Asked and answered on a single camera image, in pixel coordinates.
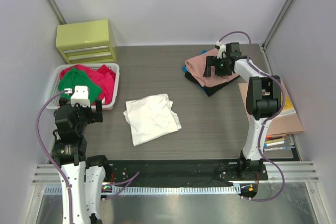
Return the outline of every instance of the drawer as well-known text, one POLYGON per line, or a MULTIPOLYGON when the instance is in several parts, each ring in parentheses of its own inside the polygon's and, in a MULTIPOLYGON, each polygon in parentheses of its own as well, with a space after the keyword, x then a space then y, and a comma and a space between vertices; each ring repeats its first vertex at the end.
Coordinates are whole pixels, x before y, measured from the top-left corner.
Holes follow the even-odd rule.
POLYGON ((100 57, 100 58, 92 58, 89 60, 74 60, 72 64, 86 64, 86 63, 106 63, 106 62, 115 62, 111 56, 100 57))
POLYGON ((91 53, 91 54, 84 54, 84 55, 76 55, 76 56, 69 56, 68 60, 71 63, 80 63, 80 62, 87 62, 92 60, 104 60, 112 58, 112 54, 110 51, 99 52, 99 53, 91 53))
POLYGON ((92 54, 94 52, 104 52, 104 51, 109 51, 109 46, 65 50, 63 51, 63 53, 65 53, 67 56, 76 56, 76 55, 85 55, 85 54, 92 54))

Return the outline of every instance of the white wall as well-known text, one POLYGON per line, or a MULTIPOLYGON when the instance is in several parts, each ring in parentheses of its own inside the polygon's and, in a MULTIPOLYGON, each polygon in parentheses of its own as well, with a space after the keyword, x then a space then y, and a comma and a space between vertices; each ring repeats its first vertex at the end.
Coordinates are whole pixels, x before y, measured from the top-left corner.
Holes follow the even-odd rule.
MULTIPOLYGON (((55 0, 68 23, 112 21, 117 44, 213 44, 244 30, 264 42, 285 0, 55 0)), ((244 37, 237 37, 244 42, 244 37)))
MULTIPOLYGON (((0 216, 22 224, 37 163, 45 162, 35 135, 35 117, 47 81, 63 63, 55 50, 57 21, 45 0, 0 0, 0 216)), ((52 143, 52 113, 41 133, 52 143)))
POLYGON ((269 46, 305 132, 301 153, 311 159, 336 220, 336 0, 296 0, 269 46))

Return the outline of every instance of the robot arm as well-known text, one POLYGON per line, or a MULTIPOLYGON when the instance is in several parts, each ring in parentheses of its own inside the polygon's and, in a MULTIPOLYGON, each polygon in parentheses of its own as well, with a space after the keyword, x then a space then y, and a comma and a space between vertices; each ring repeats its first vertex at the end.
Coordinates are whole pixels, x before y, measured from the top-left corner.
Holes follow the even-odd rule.
POLYGON ((247 59, 237 60, 234 66, 234 71, 249 83, 246 109, 250 115, 250 126, 246 144, 243 148, 243 155, 251 161, 262 159, 258 147, 260 129, 264 124, 265 130, 262 132, 259 143, 261 148, 263 148, 268 127, 272 122, 272 119, 267 119, 274 115, 281 107, 280 88, 271 79, 261 75, 255 69, 259 68, 251 60, 247 62, 247 59))
POLYGON ((255 177, 264 169, 263 152, 267 129, 271 124, 269 117, 275 115, 281 108, 281 89, 273 79, 280 82, 278 76, 265 77, 261 70, 246 56, 242 56, 239 43, 229 43, 225 46, 217 42, 217 56, 206 58, 204 77, 211 76, 211 67, 215 68, 217 76, 229 76, 233 72, 248 82, 246 110, 250 115, 250 125, 246 144, 238 160, 238 174, 242 180, 255 177))
POLYGON ((60 139, 55 141, 52 157, 69 180, 71 196, 66 182, 59 174, 62 186, 63 224, 69 224, 70 213, 73 223, 102 224, 99 216, 101 186, 110 175, 110 166, 104 155, 89 157, 85 152, 84 138, 86 126, 102 122, 102 104, 96 100, 96 112, 90 107, 89 91, 85 86, 76 86, 71 96, 60 99, 60 107, 54 112, 56 132, 60 139))

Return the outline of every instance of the marker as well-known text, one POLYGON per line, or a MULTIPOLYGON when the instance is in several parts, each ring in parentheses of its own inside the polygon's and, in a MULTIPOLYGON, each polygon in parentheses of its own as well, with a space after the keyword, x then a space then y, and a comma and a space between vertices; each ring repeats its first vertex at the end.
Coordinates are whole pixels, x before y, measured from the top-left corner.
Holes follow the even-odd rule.
POLYGON ((266 136, 266 140, 275 140, 279 138, 285 138, 286 136, 266 136))
POLYGON ((283 147, 273 147, 273 148, 268 148, 265 149, 264 151, 281 151, 281 150, 290 150, 292 148, 295 148, 294 146, 283 146, 283 147))
POLYGON ((280 142, 275 142, 275 143, 270 143, 270 144, 264 144, 264 147, 270 147, 270 146, 280 145, 284 143, 285 143, 284 141, 280 141, 280 142))

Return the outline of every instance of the white plastic basket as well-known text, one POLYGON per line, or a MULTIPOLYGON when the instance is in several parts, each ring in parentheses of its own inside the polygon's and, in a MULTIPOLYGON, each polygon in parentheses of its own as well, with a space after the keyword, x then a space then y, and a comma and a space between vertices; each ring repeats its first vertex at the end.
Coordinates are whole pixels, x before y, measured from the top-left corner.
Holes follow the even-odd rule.
MULTIPOLYGON (((64 70, 67 69, 71 66, 74 66, 76 64, 69 64, 69 65, 61 65, 58 66, 55 71, 54 74, 49 82, 48 85, 48 89, 47 89, 47 93, 46 93, 46 97, 45 97, 45 102, 47 102, 53 95, 55 95, 56 93, 59 92, 58 90, 58 85, 59 85, 59 73, 64 70)), ((109 69, 111 69, 113 72, 115 72, 116 75, 116 80, 114 82, 114 92, 113 92, 113 98, 112 98, 112 102, 110 104, 105 104, 102 106, 103 110, 112 110, 114 103, 116 102, 116 97, 117 97, 117 93, 118 93, 118 84, 119 84, 119 66, 115 63, 91 63, 91 64, 81 64, 83 66, 86 66, 88 68, 91 68, 93 70, 98 70, 102 65, 106 65, 109 69)), ((47 109, 49 110, 56 110, 59 108, 59 97, 56 97, 55 99, 53 99, 47 106, 47 109)))

